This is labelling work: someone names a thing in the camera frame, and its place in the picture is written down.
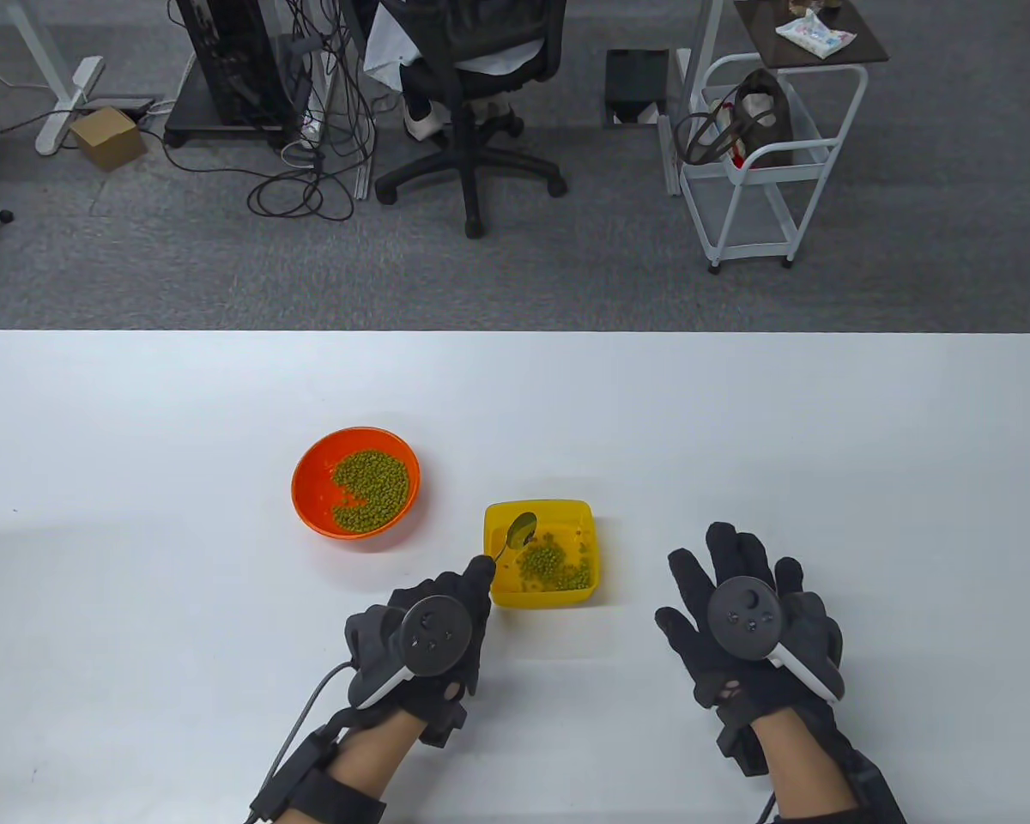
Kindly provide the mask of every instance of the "metal spoon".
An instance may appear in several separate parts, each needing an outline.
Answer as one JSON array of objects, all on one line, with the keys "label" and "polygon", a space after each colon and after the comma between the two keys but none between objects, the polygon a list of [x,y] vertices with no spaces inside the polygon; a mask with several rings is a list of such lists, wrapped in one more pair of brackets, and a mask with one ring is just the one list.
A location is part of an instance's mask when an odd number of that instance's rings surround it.
[{"label": "metal spoon", "polygon": [[522,549],[534,541],[534,530],[539,528],[539,517],[533,512],[523,512],[512,521],[512,525],[507,527],[507,541],[504,541],[504,549],[500,550],[496,556],[496,564],[508,549]]}]

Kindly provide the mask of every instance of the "chair base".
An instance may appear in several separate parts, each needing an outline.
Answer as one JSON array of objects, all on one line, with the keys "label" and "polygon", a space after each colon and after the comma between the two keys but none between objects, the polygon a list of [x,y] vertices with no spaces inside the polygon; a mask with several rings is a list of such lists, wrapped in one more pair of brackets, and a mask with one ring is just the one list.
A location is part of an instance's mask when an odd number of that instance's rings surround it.
[{"label": "chair base", "polygon": [[464,105],[459,112],[452,115],[451,121],[452,145],[441,146],[440,151],[421,157],[374,181],[374,196],[378,198],[379,204],[397,203],[397,190],[402,183],[431,173],[455,169],[460,177],[460,193],[466,201],[466,236],[475,240],[484,235],[481,207],[477,200],[477,168],[480,166],[515,169],[516,172],[544,177],[549,196],[553,198],[563,197],[570,191],[557,164],[518,151],[488,147],[488,141],[501,131],[511,137],[518,137],[523,133],[523,122],[515,116],[514,110],[477,126],[473,121],[471,107]]}]

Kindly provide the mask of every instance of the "white shoe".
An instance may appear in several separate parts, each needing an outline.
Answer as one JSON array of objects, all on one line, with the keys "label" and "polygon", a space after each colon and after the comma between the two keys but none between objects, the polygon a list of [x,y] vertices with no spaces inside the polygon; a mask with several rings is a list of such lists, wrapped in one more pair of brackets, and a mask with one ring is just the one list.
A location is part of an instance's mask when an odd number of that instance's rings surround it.
[{"label": "white shoe", "polygon": [[469,105],[473,106],[473,116],[476,117],[477,123],[491,121],[492,117],[503,117],[512,109],[511,103],[508,102],[508,95],[504,93],[492,95],[491,98],[471,100]]},{"label": "white shoe", "polygon": [[433,134],[438,134],[443,131],[443,121],[440,115],[436,113],[436,106],[432,105],[432,110],[427,112],[424,116],[420,117],[419,121],[413,121],[412,115],[409,113],[408,103],[405,100],[401,100],[401,110],[404,113],[404,127],[412,137],[415,137],[417,141],[425,141]]}]

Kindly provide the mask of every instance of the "vr controller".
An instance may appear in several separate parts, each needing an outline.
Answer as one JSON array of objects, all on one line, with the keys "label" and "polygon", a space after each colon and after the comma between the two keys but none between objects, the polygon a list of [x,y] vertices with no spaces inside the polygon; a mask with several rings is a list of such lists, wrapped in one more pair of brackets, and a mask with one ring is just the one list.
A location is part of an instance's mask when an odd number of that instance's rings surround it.
[{"label": "vr controller", "polygon": [[758,578],[729,578],[711,596],[708,618],[714,639],[730,655],[786,667],[829,703],[844,697],[837,670],[844,636],[817,593],[779,599]]},{"label": "vr controller", "polygon": [[441,675],[466,654],[473,623],[466,608],[447,595],[431,595],[408,612],[371,607],[347,619],[352,659],[363,660],[347,687],[355,710],[373,707],[398,684]]}]

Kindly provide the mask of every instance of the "white cloth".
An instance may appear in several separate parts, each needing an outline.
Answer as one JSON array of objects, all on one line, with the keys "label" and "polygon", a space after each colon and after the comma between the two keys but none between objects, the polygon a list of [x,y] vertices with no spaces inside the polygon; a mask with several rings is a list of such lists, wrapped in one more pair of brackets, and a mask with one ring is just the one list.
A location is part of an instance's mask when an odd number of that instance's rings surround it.
[{"label": "white cloth", "polygon": [[[481,75],[510,75],[519,66],[534,59],[544,44],[546,40],[536,39],[530,43],[520,43],[503,52],[485,55],[484,58],[462,60],[455,65],[460,70],[476,71]],[[385,6],[379,3],[374,25],[370,29],[370,38],[367,39],[363,71],[378,82],[385,83],[390,90],[405,91],[401,88],[401,66],[411,66],[419,59],[420,50],[416,48],[416,43],[405,34],[401,24],[393,20]]]}]

